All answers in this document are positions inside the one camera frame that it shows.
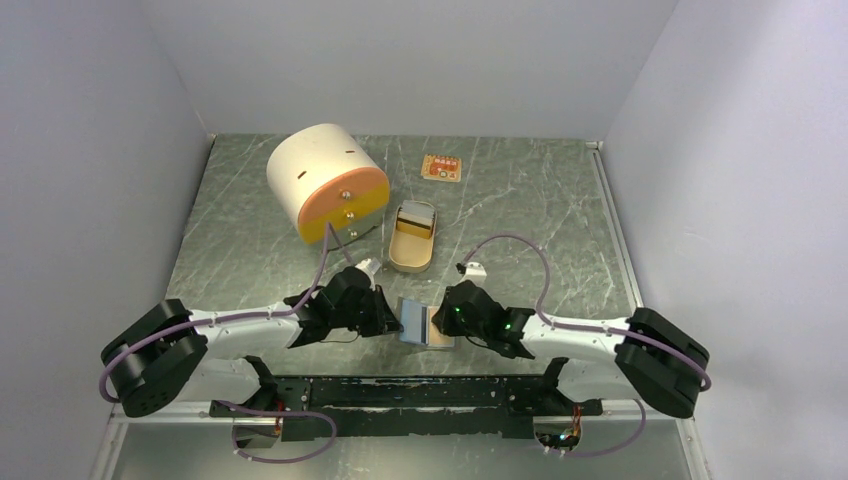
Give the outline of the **gold oval tray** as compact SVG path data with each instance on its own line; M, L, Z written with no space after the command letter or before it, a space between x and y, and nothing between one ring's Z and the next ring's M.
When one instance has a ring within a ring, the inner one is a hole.
M433 258L435 230L430 239L422 239L399 232L393 224L389 245L389 261L398 271L404 273L420 273L429 268Z

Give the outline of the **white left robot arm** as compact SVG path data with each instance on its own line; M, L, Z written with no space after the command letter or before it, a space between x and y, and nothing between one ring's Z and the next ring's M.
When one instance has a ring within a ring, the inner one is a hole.
M334 330L369 338L402 329L382 287L354 266L261 308L209 312L167 299L101 351L98 387L131 418L199 401L261 416L286 407L262 354L320 343Z

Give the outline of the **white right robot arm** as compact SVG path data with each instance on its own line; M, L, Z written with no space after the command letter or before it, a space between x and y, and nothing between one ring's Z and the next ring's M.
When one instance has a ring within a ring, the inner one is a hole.
M687 419L707 386L708 350L646 307L605 320L545 317L532 308L504 307L466 280L446 290L433 323L445 336L474 337L505 358L563 360L539 389L542 406L553 414L586 401L641 400Z

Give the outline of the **cream cylindrical drawer box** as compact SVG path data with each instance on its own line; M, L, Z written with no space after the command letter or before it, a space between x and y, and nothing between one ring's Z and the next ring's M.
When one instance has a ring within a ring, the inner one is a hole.
M283 140L266 164L268 185L300 239L319 243L330 224L348 243L382 223L387 174L341 126L324 123Z

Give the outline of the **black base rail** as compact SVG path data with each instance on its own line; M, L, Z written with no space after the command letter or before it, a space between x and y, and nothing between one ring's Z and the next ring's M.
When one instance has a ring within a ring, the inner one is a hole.
M279 423L284 441L340 437L498 434L531 439L543 417L599 416L598 400L574 403L550 375L278 376L246 402L213 400L213 417L293 412Z

